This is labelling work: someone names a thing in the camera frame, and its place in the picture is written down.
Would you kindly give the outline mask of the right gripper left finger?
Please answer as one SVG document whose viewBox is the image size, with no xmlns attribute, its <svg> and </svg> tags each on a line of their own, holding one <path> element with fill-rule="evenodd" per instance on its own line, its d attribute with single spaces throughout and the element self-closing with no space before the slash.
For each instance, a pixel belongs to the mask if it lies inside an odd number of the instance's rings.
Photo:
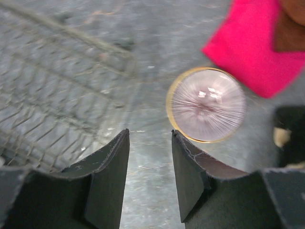
<svg viewBox="0 0 305 229">
<path fill-rule="evenodd" d="M 129 152 L 130 133 L 124 129 L 107 145 L 64 170 L 89 173 L 80 220 L 92 229 L 120 227 Z"/>
</svg>

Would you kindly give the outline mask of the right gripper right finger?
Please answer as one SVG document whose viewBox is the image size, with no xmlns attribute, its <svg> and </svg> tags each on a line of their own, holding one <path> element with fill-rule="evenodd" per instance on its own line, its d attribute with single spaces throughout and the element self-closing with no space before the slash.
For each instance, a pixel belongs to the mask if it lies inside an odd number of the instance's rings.
<svg viewBox="0 0 305 229">
<path fill-rule="evenodd" d="M 258 229 L 254 203 L 260 179 L 231 168 L 172 131 L 172 155 L 181 222 L 187 229 Z"/>
</svg>

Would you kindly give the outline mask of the grey wire dish rack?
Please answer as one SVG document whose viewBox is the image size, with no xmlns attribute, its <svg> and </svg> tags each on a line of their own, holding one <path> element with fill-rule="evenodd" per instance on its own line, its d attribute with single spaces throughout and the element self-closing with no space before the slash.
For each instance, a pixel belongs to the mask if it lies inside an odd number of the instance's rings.
<svg viewBox="0 0 305 229">
<path fill-rule="evenodd" d="M 108 144 L 135 84 L 129 51 L 0 3 L 0 164 L 60 171 Z"/>
</svg>

